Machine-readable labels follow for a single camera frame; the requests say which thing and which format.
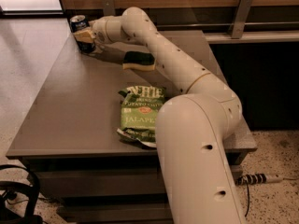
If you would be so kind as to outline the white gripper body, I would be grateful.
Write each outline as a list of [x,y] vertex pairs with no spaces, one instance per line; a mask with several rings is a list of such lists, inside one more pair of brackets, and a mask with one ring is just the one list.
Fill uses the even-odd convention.
[[92,31],[93,36],[95,37],[95,40],[99,43],[108,44],[109,38],[107,36],[107,19],[101,18],[97,20],[93,20],[89,22]]

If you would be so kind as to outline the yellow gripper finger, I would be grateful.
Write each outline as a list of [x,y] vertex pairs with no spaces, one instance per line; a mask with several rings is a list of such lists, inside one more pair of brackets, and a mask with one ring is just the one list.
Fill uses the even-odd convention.
[[95,35],[90,27],[74,32],[74,37],[78,42],[93,43]]

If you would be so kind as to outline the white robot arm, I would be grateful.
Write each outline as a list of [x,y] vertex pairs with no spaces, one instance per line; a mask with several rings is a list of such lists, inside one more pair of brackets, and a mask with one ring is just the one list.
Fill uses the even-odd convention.
[[246,224],[223,141],[242,119],[238,96],[161,35],[138,7],[91,21],[75,34],[92,43],[134,40],[178,89],[156,119],[156,144],[175,224]]

